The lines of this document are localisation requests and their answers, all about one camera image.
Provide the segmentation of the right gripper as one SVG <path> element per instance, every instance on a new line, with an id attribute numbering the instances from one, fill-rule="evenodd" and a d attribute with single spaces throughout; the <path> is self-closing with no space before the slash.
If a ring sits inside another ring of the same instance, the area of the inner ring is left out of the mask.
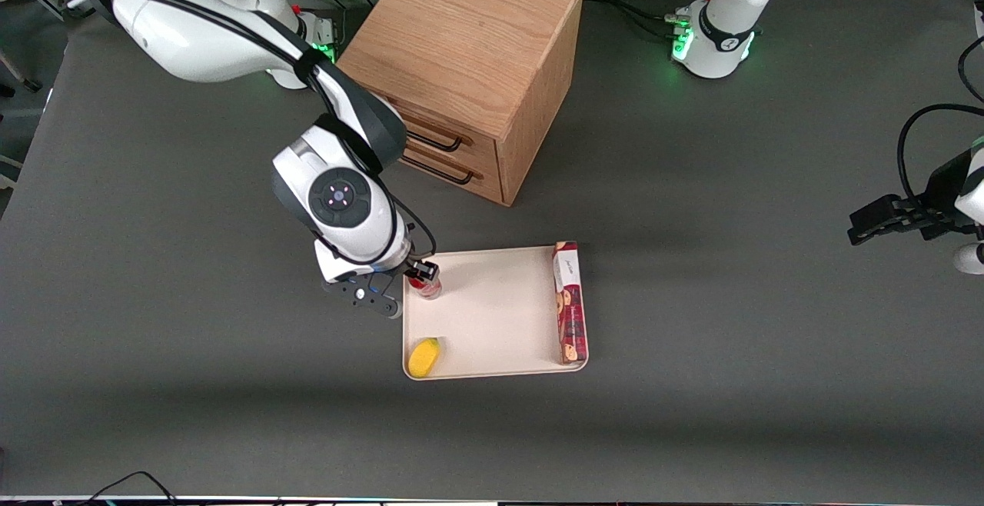
<path id="1" fill-rule="evenodd" d="M 387 250 L 386 256 L 382 260 L 373 264 L 356 264 L 354 261 L 344 260 L 337 256 L 321 240 L 315 240 L 315 258 L 317 267 L 322 275 L 323 281 L 327 283 L 338 283 L 348 281 L 356 275 L 369 275 L 374 272 L 388 272 L 396 270 L 407 260 L 411 253 L 411 240 L 403 238 L 397 240 Z M 404 273 L 408 284 L 412 288 L 426 288 L 428 279 L 437 279 L 439 275 L 439 265 L 426 260 L 414 260 L 414 268 Z"/>

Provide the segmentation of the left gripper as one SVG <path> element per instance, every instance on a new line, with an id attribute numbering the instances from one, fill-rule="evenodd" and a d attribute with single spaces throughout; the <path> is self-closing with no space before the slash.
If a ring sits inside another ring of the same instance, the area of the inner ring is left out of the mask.
<path id="1" fill-rule="evenodd" d="M 949 233 L 977 237 L 978 223 L 956 207 L 969 176 L 972 151 L 967 149 L 937 168 L 929 177 L 925 191 L 917 195 L 919 208 L 900 195 L 889 194 L 876 198 L 865 212 L 854 212 L 849 219 L 847 236 L 852 246 L 890 233 L 906 233 L 919 229 L 924 241 L 932 241 Z"/>

